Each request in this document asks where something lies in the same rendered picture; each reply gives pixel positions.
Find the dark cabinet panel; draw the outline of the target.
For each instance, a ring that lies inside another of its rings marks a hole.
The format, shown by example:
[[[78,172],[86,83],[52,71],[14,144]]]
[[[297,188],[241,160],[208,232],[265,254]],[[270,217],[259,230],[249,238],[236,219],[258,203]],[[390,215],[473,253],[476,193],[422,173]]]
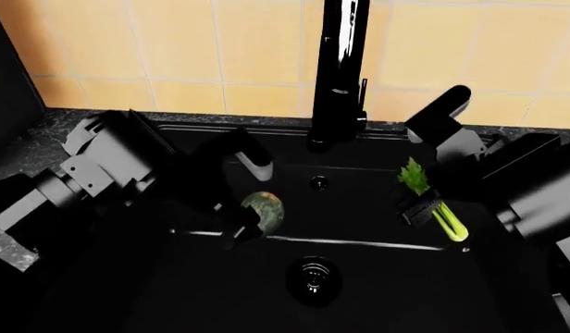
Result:
[[[0,148],[43,118],[45,104],[0,21]]]

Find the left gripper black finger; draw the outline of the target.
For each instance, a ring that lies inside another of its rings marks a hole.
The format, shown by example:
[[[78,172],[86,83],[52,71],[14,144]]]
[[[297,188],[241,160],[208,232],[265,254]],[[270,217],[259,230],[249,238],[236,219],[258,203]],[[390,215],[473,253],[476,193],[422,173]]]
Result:
[[[270,152],[243,127],[224,132],[200,145],[192,154],[195,163],[210,170],[222,169],[229,156],[235,156],[261,182],[272,179],[274,164]]]
[[[263,235],[259,222],[260,215],[253,208],[218,203],[210,210],[187,208],[173,230],[185,235],[194,231],[219,232],[222,249],[233,250]]]

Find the green celery stalk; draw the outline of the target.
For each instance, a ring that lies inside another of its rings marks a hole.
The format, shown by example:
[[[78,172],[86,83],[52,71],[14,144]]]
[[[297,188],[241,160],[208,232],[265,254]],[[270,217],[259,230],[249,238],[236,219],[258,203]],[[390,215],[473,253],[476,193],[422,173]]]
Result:
[[[413,157],[408,157],[407,164],[400,168],[400,174],[397,176],[397,179],[419,199],[424,199],[428,191],[432,196],[436,197],[438,203],[431,205],[432,211],[427,215],[434,217],[438,221],[451,241],[461,242],[468,238],[469,232],[467,228],[456,217],[450,207],[431,191],[425,169]]]

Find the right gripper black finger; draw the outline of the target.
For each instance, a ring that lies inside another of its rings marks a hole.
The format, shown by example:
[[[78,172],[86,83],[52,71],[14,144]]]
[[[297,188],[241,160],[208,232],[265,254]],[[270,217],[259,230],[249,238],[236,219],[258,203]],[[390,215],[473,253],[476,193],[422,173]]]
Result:
[[[439,204],[439,194],[433,189],[420,195],[409,188],[399,188],[395,191],[397,216],[409,227],[419,228],[426,224]]]
[[[476,132],[465,129],[455,120],[469,105],[472,92],[455,85],[404,122],[412,143],[425,143],[436,153],[440,164],[455,163],[465,158],[478,160],[486,151]]]

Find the glossy black faucet spout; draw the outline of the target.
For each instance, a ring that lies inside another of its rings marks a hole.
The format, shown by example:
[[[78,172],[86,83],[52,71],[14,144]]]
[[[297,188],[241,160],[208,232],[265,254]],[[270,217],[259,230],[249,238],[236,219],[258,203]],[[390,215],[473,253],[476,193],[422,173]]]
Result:
[[[366,43],[370,0],[325,0],[317,61],[310,152],[352,141]]]

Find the black sink basin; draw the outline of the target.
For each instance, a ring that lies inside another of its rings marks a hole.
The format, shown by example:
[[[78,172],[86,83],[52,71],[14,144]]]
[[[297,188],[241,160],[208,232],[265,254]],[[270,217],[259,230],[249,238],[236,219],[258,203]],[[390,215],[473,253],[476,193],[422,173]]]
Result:
[[[434,154],[398,131],[370,130],[325,154],[306,149],[303,128],[248,127],[272,154],[268,182],[230,159],[238,198],[267,191],[284,204],[273,235],[227,251],[218,232],[173,232],[122,333],[509,333],[477,260],[436,222],[397,216],[399,169]],[[309,179],[324,176],[325,191]],[[285,286],[287,268],[325,257],[341,271],[341,295],[307,307]]]

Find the thin black faucet lever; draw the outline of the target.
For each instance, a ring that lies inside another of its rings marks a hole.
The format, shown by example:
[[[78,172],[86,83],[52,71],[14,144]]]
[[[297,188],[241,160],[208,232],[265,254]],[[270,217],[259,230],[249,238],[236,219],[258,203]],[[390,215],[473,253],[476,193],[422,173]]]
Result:
[[[362,79],[358,91],[358,103],[356,112],[356,130],[357,132],[362,132],[366,129],[367,123],[367,113],[364,110],[366,101],[366,89],[367,89],[368,79]]]

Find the round mottled green fruit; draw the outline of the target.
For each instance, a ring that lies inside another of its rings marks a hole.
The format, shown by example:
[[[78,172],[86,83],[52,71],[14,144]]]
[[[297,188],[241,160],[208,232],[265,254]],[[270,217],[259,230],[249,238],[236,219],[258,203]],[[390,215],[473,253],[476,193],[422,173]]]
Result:
[[[257,226],[263,236],[272,235],[281,226],[284,220],[284,205],[273,193],[258,191],[251,193],[242,201],[242,207],[252,207],[259,215]]]

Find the glossy black sink drain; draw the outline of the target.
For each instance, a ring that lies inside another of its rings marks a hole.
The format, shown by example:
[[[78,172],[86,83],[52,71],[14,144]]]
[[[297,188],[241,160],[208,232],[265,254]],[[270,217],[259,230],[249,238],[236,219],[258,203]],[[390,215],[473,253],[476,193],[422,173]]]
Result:
[[[285,274],[285,286],[292,298],[307,307],[332,304],[343,288],[342,274],[330,260],[307,256],[294,260]]]

